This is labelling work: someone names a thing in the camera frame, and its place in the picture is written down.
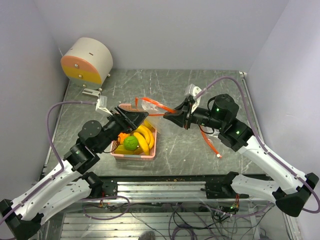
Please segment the green round toy fruit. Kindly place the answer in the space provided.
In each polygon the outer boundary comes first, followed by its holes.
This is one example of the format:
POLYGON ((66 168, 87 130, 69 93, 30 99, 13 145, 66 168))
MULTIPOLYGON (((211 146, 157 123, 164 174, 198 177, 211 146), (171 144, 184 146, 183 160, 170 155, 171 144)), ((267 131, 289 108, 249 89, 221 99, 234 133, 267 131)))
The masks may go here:
POLYGON ((123 146, 128 151, 135 151, 139 147, 138 139, 131 135, 123 140, 123 146))

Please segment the clear zip bag red zipper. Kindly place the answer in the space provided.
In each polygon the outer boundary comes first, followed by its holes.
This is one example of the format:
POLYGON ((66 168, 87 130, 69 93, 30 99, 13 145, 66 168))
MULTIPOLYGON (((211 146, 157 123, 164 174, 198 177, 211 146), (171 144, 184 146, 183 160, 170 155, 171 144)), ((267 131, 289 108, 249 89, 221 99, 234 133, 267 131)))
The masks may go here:
POLYGON ((175 113, 176 110, 170 108, 149 97, 136 97, 134 107, 139 112, 148 112, 146 121, 159 133, 164 133, 169 129, 169 124, 164 119, 165 113, 175 113))

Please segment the pink plastic basket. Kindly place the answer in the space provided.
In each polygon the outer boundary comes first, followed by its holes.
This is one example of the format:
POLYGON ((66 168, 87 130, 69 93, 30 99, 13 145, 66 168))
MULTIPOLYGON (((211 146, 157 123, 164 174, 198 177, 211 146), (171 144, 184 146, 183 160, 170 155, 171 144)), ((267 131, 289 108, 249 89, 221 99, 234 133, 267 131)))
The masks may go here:
POLYGON ((154 137, 154 146, 150 151, 149 155, 145 155, 142 149, 138 146, 138 148, 134 151, 133 155, 123 155, 123 154, 114 154, 114 150, 120 145, 118 140, 115 140, 111 143, 110 149, 112 152, 110 153, 115 159, 117 160, 146 160, 146 161, 153 161, 156 155, 156 145, 157 145, 157 130, 153 128, 150 130, 154 137))

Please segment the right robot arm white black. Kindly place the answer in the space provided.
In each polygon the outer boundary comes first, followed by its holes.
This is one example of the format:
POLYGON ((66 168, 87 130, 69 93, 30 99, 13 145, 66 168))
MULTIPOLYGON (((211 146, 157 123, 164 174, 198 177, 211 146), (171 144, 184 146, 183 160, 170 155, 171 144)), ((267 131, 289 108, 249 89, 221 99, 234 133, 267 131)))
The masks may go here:
POLYGON ((172 112, 167 111, 164 119, 186 130, 191 124, 217 130, 222 144, 250 159, 271 177, 271 180, 261 180, 230 172, 220 186, 221 194, 226 198, 245 194, 264 199, 283 213, 298 217, 319 177, 297 170, 264 145, 248 125, 237 119, 239 106, 230 95, 212 97, 213 105, 207 108, 193 110, 194 102, 189 96, 172 112))

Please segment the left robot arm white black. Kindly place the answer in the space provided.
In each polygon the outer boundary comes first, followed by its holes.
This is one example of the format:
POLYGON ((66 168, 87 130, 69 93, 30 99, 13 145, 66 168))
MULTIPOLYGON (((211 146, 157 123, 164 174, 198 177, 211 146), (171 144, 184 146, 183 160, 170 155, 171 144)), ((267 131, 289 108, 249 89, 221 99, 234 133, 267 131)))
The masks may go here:
POLYGON ((102 194, 103 182, 90 168, 119 134, 133 132, 149 115, 118 106, 115 111, 108 116, 106 125, 97 120, 83 125, 76 144, 63 156, 62 167, 56 166, 21 196, 0 202, 1 222, 6 223, 17 240, 30 239, 48 219, 69 205, 102 194))

